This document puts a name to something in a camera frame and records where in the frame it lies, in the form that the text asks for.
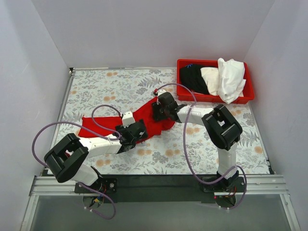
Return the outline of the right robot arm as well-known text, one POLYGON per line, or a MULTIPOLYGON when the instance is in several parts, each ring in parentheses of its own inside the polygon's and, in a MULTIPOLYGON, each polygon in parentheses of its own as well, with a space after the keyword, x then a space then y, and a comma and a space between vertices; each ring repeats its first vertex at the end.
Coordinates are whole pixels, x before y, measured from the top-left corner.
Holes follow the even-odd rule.
POLYGON ((236 148, 243 129, 230 111, 222 104, 214 108, 178 104, 169 92, 163 90, 157 91, 155 96, 157 101, 152 104, 154 120, 170 119, 185 126, 189 123, 204 126, 216 146, 216 175, 197 178, 204 192, 243 191, 245 179, 240 177, 236 162, 236 148))

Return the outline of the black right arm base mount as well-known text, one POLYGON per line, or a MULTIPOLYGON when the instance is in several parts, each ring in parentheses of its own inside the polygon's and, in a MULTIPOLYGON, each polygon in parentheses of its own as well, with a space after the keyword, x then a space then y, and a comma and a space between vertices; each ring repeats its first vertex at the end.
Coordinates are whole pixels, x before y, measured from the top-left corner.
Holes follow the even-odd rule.
POLYGON ((232 182, 227 179, 222 179, 214 184, 202 184, 201 189, 206 193, 223 193, 232 194, 233 192, 243 193, 245 189, 245 182, 243 177, 237 177, 232 182))

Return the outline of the red t shirt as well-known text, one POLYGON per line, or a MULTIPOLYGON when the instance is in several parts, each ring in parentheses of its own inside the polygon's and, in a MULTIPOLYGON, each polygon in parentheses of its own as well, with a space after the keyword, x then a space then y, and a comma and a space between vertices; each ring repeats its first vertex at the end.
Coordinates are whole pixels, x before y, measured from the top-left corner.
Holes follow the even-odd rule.
MULTIPOLYGON (((135 121, 142 119, 145 123, 148 137, 143 141, 150 139, 153 136, 161 135, 162 131, 171 129, 175 124, 175 122, 169 118, 161 121, 155 121, 153 119, 152 103, 156 103, 156 101, 157 97, 154 97, 138 110, 133 112, 135 121)), ((115 129, 116 126, 122 125, 122 120, 118 116, 95 117, 94 119, 99 125, 110 129, 115 129)), ((91 117, 82 117, 82 126, 103 136, 111 134, 111 131, 95 125, 91 117)))

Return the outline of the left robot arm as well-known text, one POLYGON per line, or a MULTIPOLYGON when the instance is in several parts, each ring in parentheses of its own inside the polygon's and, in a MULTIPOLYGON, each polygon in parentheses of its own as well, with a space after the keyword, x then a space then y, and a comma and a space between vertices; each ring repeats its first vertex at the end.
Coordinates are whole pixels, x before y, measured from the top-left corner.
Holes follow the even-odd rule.
POLYGON ((103 154, 120 154, 133 149, 138 141, 148 137, 141 119, 127 127, 120 125, 107 139, 78 138, 69 133, 45 156, 44 161, 59 183, 81 182, 93 193, 103 191, 103 177, 94 167, 84 164, 87 158, 103 154))

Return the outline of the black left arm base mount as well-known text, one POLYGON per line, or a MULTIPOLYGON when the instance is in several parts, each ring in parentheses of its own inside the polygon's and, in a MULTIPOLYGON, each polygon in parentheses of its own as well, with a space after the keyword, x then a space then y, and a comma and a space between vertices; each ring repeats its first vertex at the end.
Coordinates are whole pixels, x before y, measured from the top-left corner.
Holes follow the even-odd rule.
MULTIPOLYGON (((98 178, 89 188, 96 190, 101 193, 115 193, 117 191, 117 178, 98 178)), ((80 186, 78 183, 75 184, 74 193, 93 193, 91 190, 80 186)))

